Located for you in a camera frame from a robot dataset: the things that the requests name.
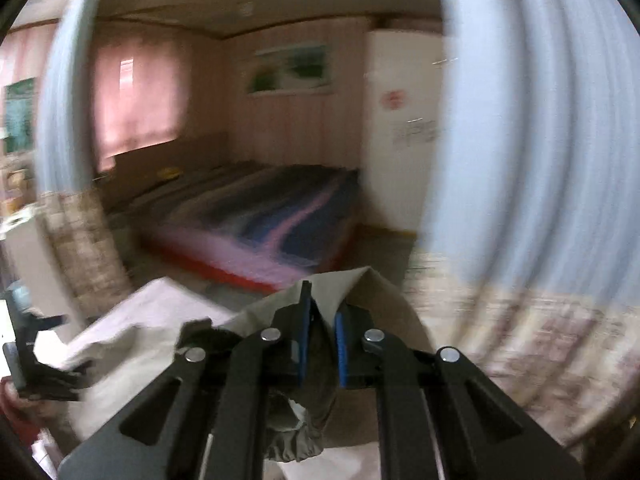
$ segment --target mattress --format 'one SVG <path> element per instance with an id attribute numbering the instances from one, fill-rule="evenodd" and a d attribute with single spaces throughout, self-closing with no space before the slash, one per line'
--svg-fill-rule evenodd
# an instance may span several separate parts
<path id="1" fill-rule="evenodd" d="M 187 174 L 130 206 L 147 244 L 274 289 L 329 270 L 357 209 L 357 171 L 253 162 Z"/>

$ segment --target metal screw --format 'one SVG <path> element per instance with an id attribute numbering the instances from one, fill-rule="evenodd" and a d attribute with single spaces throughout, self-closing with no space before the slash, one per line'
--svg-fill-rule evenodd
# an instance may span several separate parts
<path id="1" fill-rule="evenodd" d="M 278 339 L 280 339 L 281 335 L 282 334 L 280 333 L 280 330 L 274 327 L 265 328 L 260 333 L 260 337 L 262 338 L 262 340 L 269 342 L 277 341 Z"/>
<path id="2" fill-rule="evenodd" d="M 369 328 L 369 330 L 364 333 L 364 339 L 372 343 L 379 343 L 384 338 L 385 333 L 377 328 Z"/>
<path id="3" fill-rule="evenodd" d="M 184 355 L 184 358 L 187 359 L 190 363 L 199 363 L 204 359 L 207 353 L 200 348 L 199 346 L 194 346 L 193 348 L 189 348 L 187 353 Z"/>
<path id="4" fill-rule="evenodd" d="M 460 359 L 460 352 L 451 346 L 447 346 L 440 350 L 440 358 L 446 363 L 455 363 Z"/>

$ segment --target pink curtain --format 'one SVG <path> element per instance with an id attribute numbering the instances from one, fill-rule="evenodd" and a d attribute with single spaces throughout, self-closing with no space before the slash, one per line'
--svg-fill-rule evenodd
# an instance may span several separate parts
<path id="1" fill-rule="evenodd" d="M 98 166 L 113 156 L 175 139 L 184 126 L 191 49 L 170 28 L 104 23 L 96 33 L 94 73 Z"/>

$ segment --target green poster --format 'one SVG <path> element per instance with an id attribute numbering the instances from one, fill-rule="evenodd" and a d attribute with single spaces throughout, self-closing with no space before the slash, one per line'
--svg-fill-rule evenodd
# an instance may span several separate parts
<path id="1" fill-rule="evenodd" d="M 7 153 L 33 149 L 33 101 L 35 79 L 24 79 L 5 87 L 4 140 Z"/>
<path id="2" fill-rule="evenodd" d="M 250 94 L 327 92 L 331 79 L 324 44 L 280 46 L 250 60 Z"/>

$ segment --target patterned curtain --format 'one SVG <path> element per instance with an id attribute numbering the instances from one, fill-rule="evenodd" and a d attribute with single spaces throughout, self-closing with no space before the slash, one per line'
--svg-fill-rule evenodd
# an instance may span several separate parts
<path id="1" fill-rule="evenodd" d="M 98 0 L 71 0 L 54 37 L 38 102 L 39 202 L 62 271 L 86 317 L 108 312 L 131 290 L 92 186 L 88 73 Z"/>
<path id="2" fill-rule="evenodd" d="M 444 10 L 440 167 L 405 292 L 435 345 L 575 443 L 639 379 L 640 38 L 617 0 Z"/>

